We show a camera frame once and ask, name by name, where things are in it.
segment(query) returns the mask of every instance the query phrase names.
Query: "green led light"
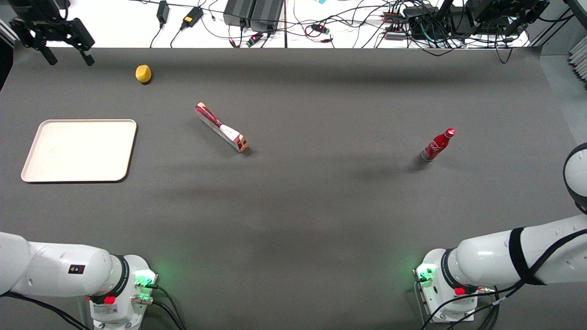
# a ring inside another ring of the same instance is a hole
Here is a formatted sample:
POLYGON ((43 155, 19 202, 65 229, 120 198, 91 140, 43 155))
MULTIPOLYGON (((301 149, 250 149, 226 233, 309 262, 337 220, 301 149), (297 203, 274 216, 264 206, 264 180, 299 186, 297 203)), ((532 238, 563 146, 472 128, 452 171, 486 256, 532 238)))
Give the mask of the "green led light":
POLYGON ((134 273, 134 283, 140 285, 152 284, 155 281, 155 273, 152 270, 140 270, 134 273))
POLYGON ((419 274, 420 280, 429 281, 436 272, 436 266, 434 264, 422 264, 416 268, 416 274, 419 274))

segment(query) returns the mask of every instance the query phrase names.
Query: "power supply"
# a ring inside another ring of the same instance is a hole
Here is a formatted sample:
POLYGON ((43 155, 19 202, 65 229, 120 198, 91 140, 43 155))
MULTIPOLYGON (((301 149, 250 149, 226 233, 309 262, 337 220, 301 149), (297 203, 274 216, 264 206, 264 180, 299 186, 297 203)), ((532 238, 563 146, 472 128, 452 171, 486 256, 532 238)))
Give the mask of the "power supply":
POLYGON ((251 15, 256 0, 228 0, 224 8, 224 23, 226 25, 251 27, 251 15))
POLYGON ((251 29, 255 32, 277 29, 284 0, 257 0, 251 15, 251 29))

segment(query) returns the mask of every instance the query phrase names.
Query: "red bottle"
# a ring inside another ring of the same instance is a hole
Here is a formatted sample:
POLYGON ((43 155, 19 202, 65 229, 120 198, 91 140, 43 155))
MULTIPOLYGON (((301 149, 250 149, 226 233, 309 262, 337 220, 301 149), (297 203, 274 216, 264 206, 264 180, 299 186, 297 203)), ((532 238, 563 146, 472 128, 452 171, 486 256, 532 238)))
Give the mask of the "red bottle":
POLYGON ((432 142, 430 142, 430 144, 428 144, 428 146, 422 150, 422 158, 427 161, 431 161, 436 158, 436 156, 438 156, 438 154, 448 146, 450 138, 453 137, 455 133, 456 131, 454 128, 450 128, 447 129, 444 134, 435 137, 434 140, 432 140, 432 142))

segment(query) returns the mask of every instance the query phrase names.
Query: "red button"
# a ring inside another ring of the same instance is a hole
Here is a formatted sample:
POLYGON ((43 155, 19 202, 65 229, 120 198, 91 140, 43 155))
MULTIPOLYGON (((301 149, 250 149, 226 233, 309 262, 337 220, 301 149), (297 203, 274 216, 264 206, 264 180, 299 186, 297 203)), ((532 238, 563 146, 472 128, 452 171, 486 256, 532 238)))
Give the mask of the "red button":
POLYGON ((116 297, 109 295, 108 297, 104 298, 104 304, 112 305, 112 304, 114 304, 115 300, 116 300, 116 297))

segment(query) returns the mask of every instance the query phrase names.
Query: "tray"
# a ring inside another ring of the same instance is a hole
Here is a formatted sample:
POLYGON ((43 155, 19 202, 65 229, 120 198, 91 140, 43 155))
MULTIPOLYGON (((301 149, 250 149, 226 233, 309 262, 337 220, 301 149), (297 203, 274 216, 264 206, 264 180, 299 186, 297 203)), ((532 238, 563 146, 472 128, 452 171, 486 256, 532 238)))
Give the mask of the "tray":
POLYGON ((39 125, 22 169, 25 182, 111 182, 126 177, 132 119, 51 119, 39 125))

